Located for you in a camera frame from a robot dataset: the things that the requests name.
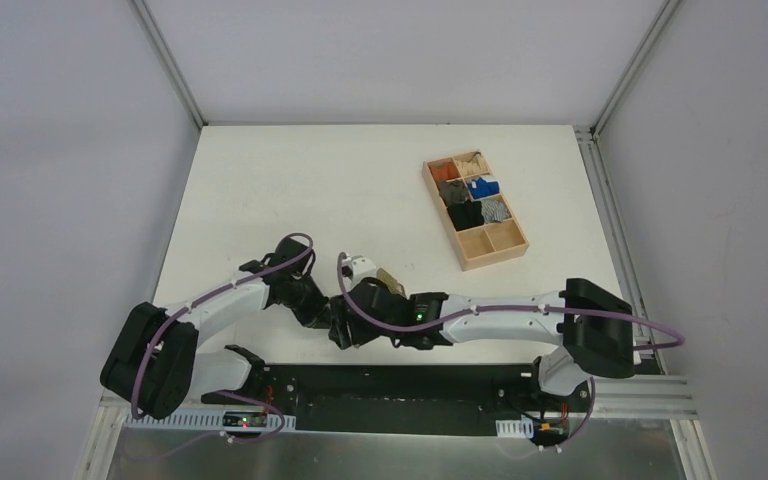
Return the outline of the olive and cream underwear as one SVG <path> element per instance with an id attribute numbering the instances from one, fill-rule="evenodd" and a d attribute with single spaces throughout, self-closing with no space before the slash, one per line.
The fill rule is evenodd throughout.
<path id="1" fill-rule="evenodd" d="M 381 281 L 387 287 L 389 292 L 404 298 L 408 297 L 404 289 L 404 286 L 384 268 L 379 268 L 376 271 L 375 278 Z"/>

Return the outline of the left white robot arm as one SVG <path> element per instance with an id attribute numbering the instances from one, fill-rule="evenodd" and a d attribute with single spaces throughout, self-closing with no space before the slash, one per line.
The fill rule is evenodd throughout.
<path id="1" fill-rule="evenodd" d="M 200 347 L 237 321 L 273 305 L 303 327 L 326 329 L 329 299 L 312 278 L 312 238 L 291 233 L 260 260 L 241 265 L 218 286 L 167 307 L 142 302 L 129 312 L 100 373 L 107 390 L 128 401 L 136 418 L 161 420 L 186 400 L 227 390 L 241 404 L 257 402 L 265 378 L 254 358 Z"/>

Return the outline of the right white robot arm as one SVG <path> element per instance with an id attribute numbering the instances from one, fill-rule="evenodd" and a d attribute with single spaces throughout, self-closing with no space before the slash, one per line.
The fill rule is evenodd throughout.
<path id="1" fill-rule="evenodd" d="M 529 400 L 555 408 L 591 377 L 634 374 L 630 305 L 595 283 L 570 278 L 564 289 L 540 295 L 477 298 L 445 292 L 405 297 L 381 281 L 364 279 L 330 301 L 329 339 L 342 349 L 380 337 L 394 347 L 431 350 L 479 340 L 516 340 L 552 346 L 534 361 Z"/>

